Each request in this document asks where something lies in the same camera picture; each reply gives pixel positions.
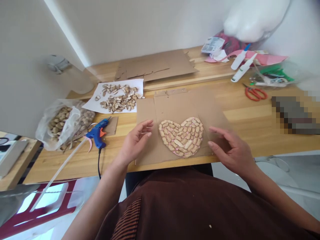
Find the brown shirt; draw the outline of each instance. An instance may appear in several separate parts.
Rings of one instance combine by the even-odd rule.
[[[320,239],[242,188],[190,167],[158,170],[106,216],[96,239]]]

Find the red chair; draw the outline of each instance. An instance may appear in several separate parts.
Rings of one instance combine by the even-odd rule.
[[[67,187],[65,187],[64,190],[62,190],[56,202],[46,207],[38,208],[38,209],[35,209],[33,212],[30,212],[32,206],[35,204],[35,202],[40,196],[40,193],[36,193],[27,210],[25,210],[22,213],[15,214],[0,227],[0,240],[13,236],[15,234],[18,234],[20,232],[26,231],[30,228],[36,227],[40,224],[46,223],[48,221],[51,221],[63,215],[73,213],[76,207],[68,208],[68,203],[72,193],[66,193],[66,192],[73,191],[76,181],[77,180],[66,182]],[[63,183],[52,183],[51,186],[60,185],[60,184],[63,184]],[[46,183],[41,184],[40,187],[37,189],[37,191],[39,192],[43,191],[46,185],[47,185]],[[60,203],[61,205],[58,211],[48,214],[46,216],[40,217],[56,209],[57,204],[60,204]]]

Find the glue stick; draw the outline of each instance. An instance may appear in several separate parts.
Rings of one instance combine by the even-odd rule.
[[[239,70],[237,71],[237,73],[233,76],[233,78],[231,79],[231,82],[238,82],[240,80],[240,78],[242,78],[242,76],[248,71],[248,69],[250,68],[250,65],[253,63],[254,58],[257,56],[257,53],[255,55],[252,56],[252,58],[250,58],[248,61],[246,61],[245,64],[243,64]]]

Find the red scissors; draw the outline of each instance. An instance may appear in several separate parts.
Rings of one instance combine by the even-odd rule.
[[[243,85],[246,87],[246,96],[252,100],[252,101],[260,101],[260,100],[264,100],[268,98],[268,95],[265,91],[259,89],[259,88],[252,88],[252,87],[248,87],[247,85],[245,85],[243,83]]]

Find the pink paper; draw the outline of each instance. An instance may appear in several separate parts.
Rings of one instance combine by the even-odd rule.
[[[227,57],[228,58],[230,56],[238,56],[243,50],[237,50],[234,51],[232,53],[230,53]],[[249,58],[251,58],[256,52],[254,51],[247,51],[246,54],[246,60],[248,60]],[[205,62],[221,62],[222,60],[224,60],[225,58],[221,59],[220,61],[216,61],[210,57],[208,57]],[[275,55],[270,55],[270,54],[257,54],[255,60],[257,60],[261,66],[268,66],[268,65],[272,65],[272,64],[276,64],[276,63],[280,63],[283,62],[284,60],[286,60],[288,58],[288,56],[275,56]]]

